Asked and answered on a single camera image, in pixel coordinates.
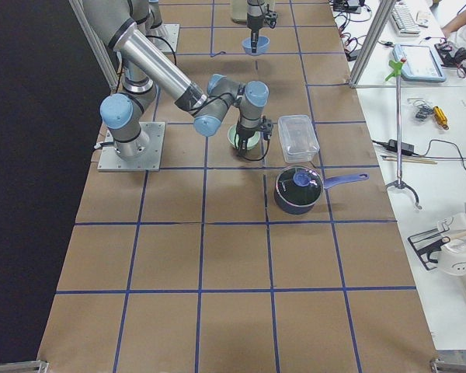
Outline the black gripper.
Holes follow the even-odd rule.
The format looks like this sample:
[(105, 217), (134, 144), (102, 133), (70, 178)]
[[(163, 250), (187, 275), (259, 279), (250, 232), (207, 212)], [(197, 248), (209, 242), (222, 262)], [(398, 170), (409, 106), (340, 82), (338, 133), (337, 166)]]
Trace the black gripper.
[(267, 118), (260, 118), (254, 123), (243, 123), (240, 120), (235, 128), (235, 145), (237, 156), (248, 151), (249, 139), (259, 132), (264, 141), (269, 141), (273, 132), (273, 122)]
[(277, 12), (269, 11), (265, 14), (259, 15), (252, 15), (249, 13), (247, 14), (246, 24), (247, 27), (251, 30), (249, 38), (251, 54), (254, 54), (255, 49), (257, 48), (259, 42), (259, 30), (261, 30), (264, 26), (268, 26), (271, 29), (275, 28), (277, 19)]

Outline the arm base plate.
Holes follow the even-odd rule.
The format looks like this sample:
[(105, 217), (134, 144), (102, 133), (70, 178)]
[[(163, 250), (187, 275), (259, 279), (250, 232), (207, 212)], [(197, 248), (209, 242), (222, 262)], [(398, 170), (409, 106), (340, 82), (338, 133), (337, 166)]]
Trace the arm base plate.
[(162, 23), (154, 28), (147, 26), (145, 34), (161, 52), (171, 54), (177, 49), (179, 28), (178, 23)]
[(165, 122), (140, 122), (141, 133), (132, 142), (121, 143), (107, 131), (99, 154), (100, 172), (159, 171), (161, 165)]

